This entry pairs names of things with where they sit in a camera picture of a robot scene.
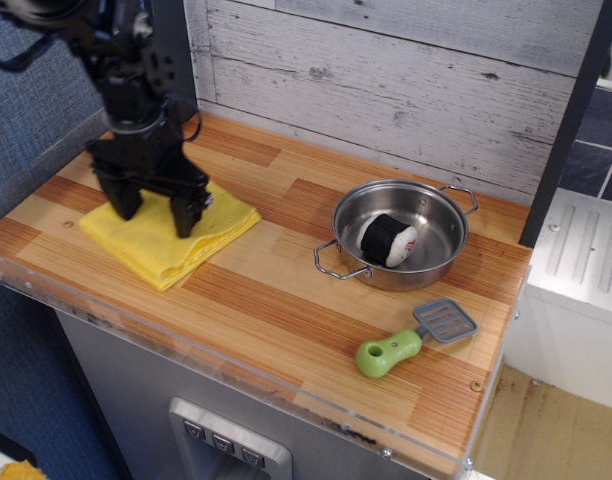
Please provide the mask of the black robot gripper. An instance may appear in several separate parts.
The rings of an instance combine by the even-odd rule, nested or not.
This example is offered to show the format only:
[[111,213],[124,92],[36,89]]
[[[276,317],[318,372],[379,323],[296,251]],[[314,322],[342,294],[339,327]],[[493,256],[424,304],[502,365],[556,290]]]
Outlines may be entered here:
[[170,198],[179,238],[188,238],[213,198],[209,177],[184,155],[188,139],[166,113],[149,125],[124,124],[87,144],[100,187],[116,213],[131,220],[143,189]]

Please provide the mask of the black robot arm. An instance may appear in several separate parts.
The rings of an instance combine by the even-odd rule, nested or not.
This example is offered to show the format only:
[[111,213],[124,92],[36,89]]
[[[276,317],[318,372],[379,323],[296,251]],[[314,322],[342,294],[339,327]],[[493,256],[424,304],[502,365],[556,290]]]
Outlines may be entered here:
[[148,190],[164,195],[177,234],[187,238],[211,205],[209,177],[183,153],[183,125],[199,116],[196,101],[175,91],[171,57],[156,49],[151,14],[141,1],[0,1],[0,15],[40,33],[0,69],[26,70],[56,40],[80,59],[102,97],[113,136],[86,149],[117,214],[131,219]]

